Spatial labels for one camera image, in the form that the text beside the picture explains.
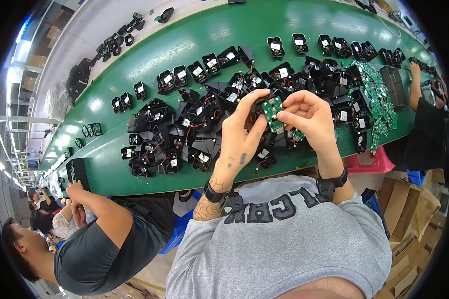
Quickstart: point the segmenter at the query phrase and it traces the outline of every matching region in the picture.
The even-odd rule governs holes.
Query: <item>white label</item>
[[[178,76],[178,79],[183,79],[183,78],[185,78],[185,77],[186,77],[186,71],[181,71],[181,72],[179,72],[177,76]]]
[[[203,163],[208,162],[208,160],[210,159],[208,156],[204,155],[203,153],[199,154],[198,159],[202,160]]]
[[[269,151],[266,148],[263,148],[263,150],[257,154],[258,157],[261,159],[264,159],[269,154]]]
[[[281,78],[287,77],[288,76],[288,69],[287,68],[280,69],[280,75],[281,75]]]
[[[234,102],[234,101],[236,101],[237,98],[238,98],[238,94],[232,92],[232,93],[229,95],[229,97],[227,98],[227,100],[230,101],[230,102]]]
[[[193,71],[193,75],[200,75],[201,72],[203,72],[203,69],[200,67],[197,67],[194,71]]]
[[[173,78],[171,77],[171,75],[167,75],[163,81],[165,81],[166,84],[168,84],[169,81],[171,81]]]
[[[269,45],[269,47],[273,50],[278,50],[281,49],[281,45],[280,44],[275,44],[275,43],[271,43],[271,45]]]
[[[364,122],[364,118],[361,118],[359,120],[359,128],[365,128],[366,127],[366,123]]]
[[[347,112],[346,111],[341,111],[340,119],[341,119],[342,122],[346,122],[347,121]]]
[[[353,106],[354,106],[354,111],[359,112],[359,110],[361,110],[359,108],[358,102],[354,103]]]

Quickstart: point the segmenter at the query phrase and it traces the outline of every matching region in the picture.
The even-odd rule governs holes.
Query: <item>green circuit board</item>
[[[284,127],[286,126],[284,123],[278,121],[278,117],[276,114],[278,114],[279,111],[283,111],[283,104],[281,102],[280,97],[275,97],[272,99],[269,99],[262,104],[264,114],[266,115],[266,119],[268,120],[269,128],[271,129],[271,132],[276,134],[281,134],[284,132]]]

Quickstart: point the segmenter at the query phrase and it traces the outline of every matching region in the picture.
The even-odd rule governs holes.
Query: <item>worker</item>
[[[30,226],[34,230],[40,230],[43,234],[51,234],[61,239],[68,239],[79,227],[75,223],[72,216],[71,199],[63,199],[65,204],[63,209],[58,213],[46,212],[44,210],[36,210],[31,213]],[[84,207],[86,215],[86,223],[90,223],[95,219],[95,215],[89,208]]]
[[[244,129],[253,103],[268,94],[246,95],[223,122],[221,155],[176,252],[166,297],[370,299],[389,274],[391,248],[380,217],[347,180],[329,104],[313,93],[291,94],[277,118],[305,134],[320,178],[245,184],[234,190],[241,208],[233,211],[225,201],[221,209],[267,127],[262,114]]]
[[[38,189],[42,193],[38,195],[34,188],[30,188],[27,191],[29,203],[35,204],[35,210],[44,210],[46,212],[54,212],[60,209],[60,206],[56,203],[56,201],[50,198],[48,194],[42,189],[41,186],[38,186]]]
[[[447,87],[443,78],[437,73],[437,79],[443,87],[442,93],[435,93],[436,105],[422,99],[421,71],[414,62],[409,64],[412,75],[409,105],[416,112],[414,126],[409,135],[384,145],[389,160],[395,165],[394,170],[425,171],[443,168],[446,171],[446,110]]]
[[[173,208],[161,197],[117,200],[68,183],[72,215],[79,228],[53,253],[32,230],[5,221],[2,239],[21,275],[31,282],[46,279],[79,296],[98,296],[141,271],[170,239]],[[88,223],[84,207],[97,219]]]

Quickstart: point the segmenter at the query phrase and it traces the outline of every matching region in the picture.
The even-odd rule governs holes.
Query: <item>black wrist strap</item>
[[[322,197],[324,197],[329,201],[333,201],[334,190],[336,188],[344,186],[346,182],[347,182],[347,168],[344,168],[343,173],[341,174],[340,177],[323,179],[321,175],[319,175],[318,179],[316,180],[316,186],[319,195],[321,195]]]

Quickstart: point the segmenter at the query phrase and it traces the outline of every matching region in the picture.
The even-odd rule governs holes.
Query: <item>man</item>
[[[162,197],[119,200],[68,184],[72,216],[78,226],[58,252],[44,238],[10,218],[2,238],[15,265],[31,282],[49,280],[80,296],[107,293],[142,270],[171,237],[173,209]],[[86,222],[84,207],[97,217]]]
[[[56,201],[50,199],[48,194],[42,189],[41,186],[38,186],[38,189],[42,193],[41,195],[38,195],[38,193],[34,188],[30,188],[27,191],[28,199],[31,201],[32,207],[35,207],[35,210],[44,210],[45,212],[55,212],[60,209],[60,206],[58,206]]]
[[[332,201],[310,177],[281,176],[237,189],[243,206],[222,217],[215,201],[257,150],[266,118],[249,133],[244,126],[252,104],[268,93],[246,95],[223,122],[221,155],[176,253],[166,297],[369,299],[389,274],[391,249],[379,216],[345,179],[329,104],[316,95],[291,94],[277,117],[305,134],[322,179],[341,180],[333,180]]]

